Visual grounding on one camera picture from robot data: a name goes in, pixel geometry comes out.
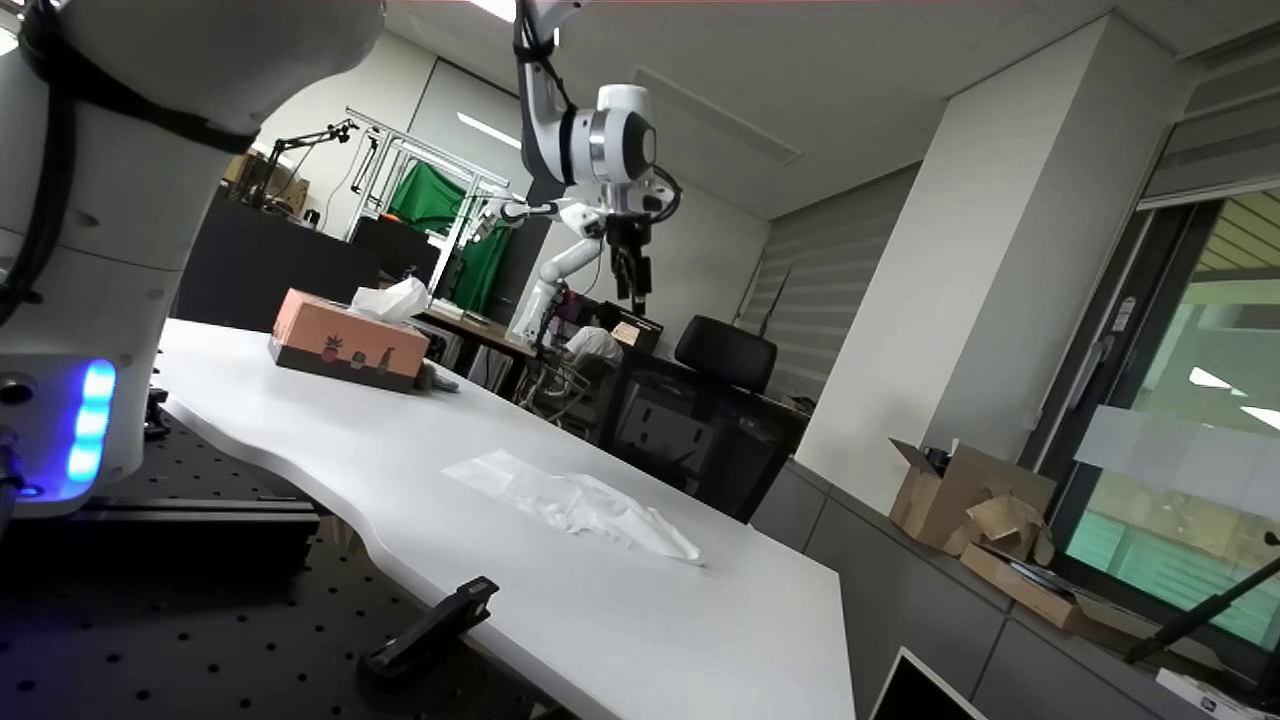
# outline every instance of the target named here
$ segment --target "green cloth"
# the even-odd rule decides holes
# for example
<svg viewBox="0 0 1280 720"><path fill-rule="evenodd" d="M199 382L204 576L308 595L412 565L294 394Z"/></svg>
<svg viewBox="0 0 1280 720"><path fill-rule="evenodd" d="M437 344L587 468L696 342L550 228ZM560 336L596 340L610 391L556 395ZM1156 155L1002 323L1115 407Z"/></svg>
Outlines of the green cloth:
<svg viewBox="0 0 1280 720"><path fill-rule="evenodd" d="M463 193L461 187L449 182L435 168L419 163L401 181L387 210L416 231L448 234L462 205ZM449 302L463 310L484 311L509 238L511 228L499 224L484 240L467 243L461 252L454 254L462 270L453 291L447 296Z"/></svg>

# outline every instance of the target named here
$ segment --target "white table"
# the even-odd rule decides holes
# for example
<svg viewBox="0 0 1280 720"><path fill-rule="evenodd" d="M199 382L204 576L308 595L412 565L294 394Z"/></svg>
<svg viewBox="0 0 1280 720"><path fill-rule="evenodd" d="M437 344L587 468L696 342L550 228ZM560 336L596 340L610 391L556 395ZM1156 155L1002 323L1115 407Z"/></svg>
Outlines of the white table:
<svg viewBox="0 0 1280 720"><path fill-rule="evenodd" d="M425 602L495 582L471 637L573 714L854 719L831 570L466 380L399 395L276 368L266 341L169 320L155 377L166 409L337 512ZM705 568L554 530L440 473L499 448L657 507Z"/></svg>

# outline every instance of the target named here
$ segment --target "blue led light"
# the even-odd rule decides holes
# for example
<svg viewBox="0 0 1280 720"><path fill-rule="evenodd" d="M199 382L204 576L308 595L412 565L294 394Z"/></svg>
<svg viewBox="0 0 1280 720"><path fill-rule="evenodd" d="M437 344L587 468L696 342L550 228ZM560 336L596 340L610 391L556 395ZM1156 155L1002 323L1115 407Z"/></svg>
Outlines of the blue led light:
<svg viewBox="0 0 1280 720"><path fill-rule="evenodd" d="M76 416L76 439L101 439L106 434L106 420L111 416L110 405L81 406Z"/></svg>
<svg viewBox="0 0 1280 720"><path fill-rule="evenodd" d="M84 370L84 402L110 402L115 393L115 365L93 360Z"/></svg>
<svg viewBox="0 0 1280 720"><path fill-rule="evenodd" d="M102 462L101 442L77 442L67 456L67 477L76 483L87 483L97 477L97 466Z"/></svg>

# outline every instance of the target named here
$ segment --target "person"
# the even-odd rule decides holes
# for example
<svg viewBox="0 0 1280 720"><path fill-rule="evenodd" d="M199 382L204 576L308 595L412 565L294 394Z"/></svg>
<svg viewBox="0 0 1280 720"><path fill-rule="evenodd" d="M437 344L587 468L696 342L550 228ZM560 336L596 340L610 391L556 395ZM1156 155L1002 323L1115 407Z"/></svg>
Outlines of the person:
<svg viewBox="0 0 1280 720"><path fill-rule="evenodd" d="M622 360L622 346L613 340L613 328L622 322L622 311L612 305L598 304L591 310L594 325L588 325L564 343L564 360L580 364L586 356L595 355L617 364Z"/></svg>

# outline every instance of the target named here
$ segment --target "laptop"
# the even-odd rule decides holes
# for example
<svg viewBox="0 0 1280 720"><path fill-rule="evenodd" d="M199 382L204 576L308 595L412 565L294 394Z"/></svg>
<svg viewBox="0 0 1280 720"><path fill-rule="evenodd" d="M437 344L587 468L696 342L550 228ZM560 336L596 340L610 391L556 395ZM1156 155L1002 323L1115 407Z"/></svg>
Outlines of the laptop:
<svg viewBox="0 0 1280 720"><path fill-rule="evenodd" d="M911 651L899 648L870 720L987 720Z"/></svg>

